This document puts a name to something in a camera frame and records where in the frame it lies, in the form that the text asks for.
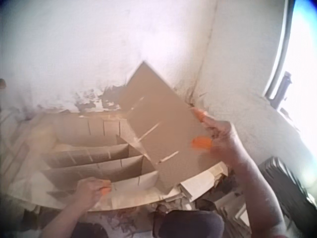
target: person's right hand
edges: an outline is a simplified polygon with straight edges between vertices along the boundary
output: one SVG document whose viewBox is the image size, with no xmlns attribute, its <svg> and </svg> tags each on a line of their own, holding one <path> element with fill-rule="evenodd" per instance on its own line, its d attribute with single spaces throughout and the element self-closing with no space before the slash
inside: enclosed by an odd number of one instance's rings
<svg viewBox="0 0 317 238">
<path fill-rule="evenodd" d="M 250 158 L 232 123 L 215 120 L 197 108 L 192 110 L 210 132 L 212 138 L 210 153 L 213 157 L 221 159 L 231 167 Z"/>
<path fill-rule="evenodd" d="M 109 180 L 97 179 L 94 177 L 78 181 L 74 194 L 73 205 L 82 212 L 91 209 L 101 198 L 111 192 Z"/>
</svg>

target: cardboard divider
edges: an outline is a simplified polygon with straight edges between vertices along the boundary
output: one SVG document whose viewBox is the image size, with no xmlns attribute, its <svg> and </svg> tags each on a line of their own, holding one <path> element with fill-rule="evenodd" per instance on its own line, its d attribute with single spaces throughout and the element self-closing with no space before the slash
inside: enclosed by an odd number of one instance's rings
<svg viewBox="0 0 317 238">
<path fill-rule="evenodd" d="M 81 118 L 78 114 L 61 115 L 53 124 L 58 140 L 73 146 L 115 145 L 116 135 L 120 134 L 117 120 Z"/>
<path fill-rule="evenodd" d="M 90 165 L 44 170 L 42 173 L 58 190 L 70 190 L 76 188 L 79 180 L 89 177 L 116 182 L 140 176 L 143 159 L 144 156 L 141 155 Z"/>
<path fill-rule="evenodd" d="M 118 192 L 136 192 L 142 191 L 155 186 L 159 178 L 158 171 L 153 171 L 134 178 L 129 178 L 111 184 L 111 194 L 115 195 Z M 47 193 L 57 200 L 65 200 L 75 192 L 75 189 L 65 191 L 48 191 Z"/>
<path fill-rule="evenodd" d="M 56 169 L 102 163 L 141 155 L 138 150 L 129 144 L 105 147 L 68 147 L 68 149 L 66 151 L 43 154 L 43 159 L 48 166 Z"/>
</svg>

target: cardboard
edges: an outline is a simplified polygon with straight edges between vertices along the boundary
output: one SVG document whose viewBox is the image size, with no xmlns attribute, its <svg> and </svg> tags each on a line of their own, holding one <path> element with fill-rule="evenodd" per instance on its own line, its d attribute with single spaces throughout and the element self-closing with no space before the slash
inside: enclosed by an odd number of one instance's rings
<svg viewBox="0 0 317 238">
<path fill-rule="evenodd" d="M 129 144 L 103 147 L 57 146 L 53 152 L 43 154 L 50 168 L 64 168 L 139 156 L 141 153 Z"/>
<path fill-rule="evenodd" d="M 218 162 L 209 152 L 191 148 L 191 141 L 208 136 L 207 131 L 146 63 L 128 82 L 119 104 L 127 111 L 127 121 L 165 188 L 171 189 Z"/>
<path fill-rule="evenodd" d="M 75 189 L 81 179 L 96 177 L 109 179 L 113 182 L 138 177 L 141 175 L 143 156 L 107 161 L 96 164 L 72 166 L 51 170 L 42 173 L 59 190 Z"/>
<path fill-rule="evenodd" d="M 28 155 L 25 164 L 17 160 L 23 171 L 6 193 L 62 209 L 79 180 L 110 179 L 113 191 L 92 209 L 101 211 L 175 199 L 183 194 L 180 187 L 194 200 L 210 189 L 212 177 L 227 173 L 207 151 L 191 148 L 192 139 L 207 132 L 147 65 L 133 75 L 120 104 L 125 113 L 47 114 L 31 120 L 14 145 L 5 144 L 13 158 Z M 31 153 L 20 149 L 23 143 Z"/>
<path fill-rule="evenodd" d="M 116 135 L 120 134 L 119 121 L 101 118 L 85 118 L 66 114 L 54 120 L 56 136 L 60 143 L 73 146 L 116 145 Z"/>
</svg>

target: pant leg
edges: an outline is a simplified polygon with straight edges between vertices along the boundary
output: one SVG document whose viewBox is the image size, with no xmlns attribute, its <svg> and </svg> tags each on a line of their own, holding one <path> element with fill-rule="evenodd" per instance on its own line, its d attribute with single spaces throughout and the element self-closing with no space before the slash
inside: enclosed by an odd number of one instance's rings
<svg viewBox="0 0 317 238">
<path fill-rule="evenodd" d="M 224 222 L 208 211 L 171 211 L 159 230 L 160 238 L 221 238 Z"/>
</svg>

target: cardboard scrap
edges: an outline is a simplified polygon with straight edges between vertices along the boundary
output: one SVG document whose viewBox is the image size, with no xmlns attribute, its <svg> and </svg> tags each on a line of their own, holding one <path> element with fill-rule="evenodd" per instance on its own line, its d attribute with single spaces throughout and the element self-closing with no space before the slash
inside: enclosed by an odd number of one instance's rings
<svg viewBox="0 0 317 238">
<path fill-rule="evenodd" d="M 170 87 L 146 64 L 134 73 L 119 104 L 146 150 L 165 188 L 172 188 L 218 161 L 209 152 L 191 148 L 206 130 Z"/>
</svg>

